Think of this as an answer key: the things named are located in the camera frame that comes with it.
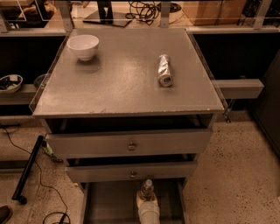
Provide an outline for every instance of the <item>countertop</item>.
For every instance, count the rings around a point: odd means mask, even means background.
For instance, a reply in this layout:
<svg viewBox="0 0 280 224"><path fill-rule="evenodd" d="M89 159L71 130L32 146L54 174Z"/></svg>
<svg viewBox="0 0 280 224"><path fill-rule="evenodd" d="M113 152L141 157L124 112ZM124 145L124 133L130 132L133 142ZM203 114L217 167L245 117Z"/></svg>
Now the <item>countertop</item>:
<svg viewBox="0 0 280 224"><path fill-rule="evenodd" d="M97 55L65 47L33 113L37 118L221 113L223 106L184 28L74 29L99 38ZM158 56L171 57L171 87L158 83Z"/></svg>

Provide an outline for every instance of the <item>metal cabinet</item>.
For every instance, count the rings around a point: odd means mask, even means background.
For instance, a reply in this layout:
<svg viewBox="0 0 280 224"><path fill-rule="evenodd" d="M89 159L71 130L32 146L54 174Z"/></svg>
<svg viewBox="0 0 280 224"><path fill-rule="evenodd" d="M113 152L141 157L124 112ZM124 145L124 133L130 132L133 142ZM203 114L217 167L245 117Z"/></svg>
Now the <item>metal cabinet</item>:
<svg viewBox="0 0 280 224"><path fill-rule="evenodd" d="M258 99L249 103L248 108L274 151L280 157L280 108L278 106L280 102L278 87L278 83L280 82L279 65L280 51L278 50L276 57L262 78L262 81L265 83L265 89L261 92Z"/></svg>
<svg viewBox="0 0 280 224"><path fill-rule="evenodd" d="M71 36L79 34L100 39L97 55L81 62L64 49L33 115L85 193L81 223L136 223L135 193L144 179L155 181L163 223L187 223L181 188L224 110L189 34L81 29ZM158 84L163 53L171 57L171 87ZM168 207L174 193L176 211Z"/></svg>

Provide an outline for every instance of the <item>speckled floor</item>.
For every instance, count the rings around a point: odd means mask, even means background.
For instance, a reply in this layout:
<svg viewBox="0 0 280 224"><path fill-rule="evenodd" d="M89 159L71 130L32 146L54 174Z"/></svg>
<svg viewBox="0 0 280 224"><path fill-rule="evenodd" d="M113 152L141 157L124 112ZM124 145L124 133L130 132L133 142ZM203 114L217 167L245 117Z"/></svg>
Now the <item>speckled floor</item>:
<svg viewBox="0 0 280 224"><path fill-rule="evenodd" d="M0 119L8 123L9 119ZM45 131L33 120L21 120L20 128L9 129L14 144L32 151L38 135ZM27 159L29 154L14 147L0 129L0 161ZM64 172L39 151L37 163L44 185L55 187L67 205L71 223L80 223L83 193ZM39 184L39 168L34 165L23 195L27 204L11 199L20 171L0 171L0 206L9 205L13 215L7 224L39 224L51 212L64 212L60 196ZM206 151L184 189L185 206L191 224L277 224L280 223L280 162L262 132L247 113L233 113L232 122L218 119ZM54 215L45 223L60 220Z"/></svg>

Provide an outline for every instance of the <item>white bowl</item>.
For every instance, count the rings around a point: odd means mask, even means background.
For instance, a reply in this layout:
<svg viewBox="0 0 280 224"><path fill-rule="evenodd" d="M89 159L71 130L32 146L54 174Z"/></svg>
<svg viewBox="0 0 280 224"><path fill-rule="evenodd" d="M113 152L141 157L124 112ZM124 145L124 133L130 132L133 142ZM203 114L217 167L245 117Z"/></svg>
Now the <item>white bowl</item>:
<svg viewBox="0 0 280 224"><path fill-rule="evenodd" d="M70 52L80 60L91 60L97 53L99 39L93 35L78 35L67 41Z"/></svg>
<svg viewBox="0 0 280 224"><path fill-rule="evenodd" d="M17 92L21 84L23 83L23 77L18 74L10 74L2 77L0 79L0 86L3 86L3 83L7 83L6 89L0 88L0 93L11 94Z"/></svg>

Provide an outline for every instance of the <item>electrical cord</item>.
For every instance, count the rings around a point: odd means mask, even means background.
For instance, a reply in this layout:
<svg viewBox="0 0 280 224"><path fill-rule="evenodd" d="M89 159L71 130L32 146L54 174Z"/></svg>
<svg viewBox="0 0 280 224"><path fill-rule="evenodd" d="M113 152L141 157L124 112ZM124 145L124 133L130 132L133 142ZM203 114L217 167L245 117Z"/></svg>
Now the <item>electrical cord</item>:
<svg viewBox="0 0 280 224"><path fill-rule="evenodd" d="M183 16L184 16L184 12L182 12L181 16L177 19L175 19L174 21L170 22L169 24L172 25L172 24L175 24L176 22L178 22Z"/></svg>
<svg viewBox="0 0 280 224"><path fill-rule="evenodd" d="M152 25L154 20L159 15L159 9L155 2L129 2L129 13L125 17L128 19L136 19L139 22L145 22L147 25Z"/></svg>
<svg viewBox="0 0 280 224"><path fill-rule="evenodd" d="M28 153L28 154L31 155L31 153L30 153L28 150L25 150L24 148L22 148L22 147L20 147L20 146L18 146L18 145L16 145L16 144L14 144L14 143L11 141L11 137L10 137L9 131L8 131L8 130L5 128L5 126L2 125L1 123L0 123L0 129L3 129L3 130L6 132L8 138L9 138L9 140L10 140L10 143L11 143L13 146L15 146L16 148L20 149L21 151L24 151L24 152L26 152L26 153ZM40 183L43 187L53 189L53 190L59 195L59 197L60 197L60 199L61 199L61 201L62 201L62 203L64 204L65 209L66 209L66 211L65 211L64 213L63 213L63 212L53 212L53 213L49 213L49 214L43 219L43 224L45 224L45 223L46 223L46 219L47 219L49 216L53 215L53 214L62 214L62 216L61 216L61 218L60 218L60 221L59 221L59 222L54 222L53 224L56 224L56 223L58 223L58 224L71 224L70 217L69 217L69 215L67 214L67 210L68 210L67 204L66 204L65 201L63 200L63 198L62 198L60 192L59 192L56 188L54 188L53 186L49 186L49 185L43 184L43 182L42 182L42 169L41 169L41 167L39 166L39 164L37 163L36 160L35 160L35 164L36 164L37 167L39 168L39 183Z"/></svg>
<svg viewBox="0 0 280 224"><path fill-rule="evenodd" d="M161 11L161 3L157 4L158 10ZM181 11L182 7L181 5L177 3L170 3L170 13Z"/></svg>
<svg viewBox="0 0 280 224"><path fill-rule="evenodd" d="M225 0L220 0L220 8L219 8L219 13L218 13L218 17L216 19L215 25L218 25L221 19L221 13L222 13L222 6L224 4Z"/></svg>

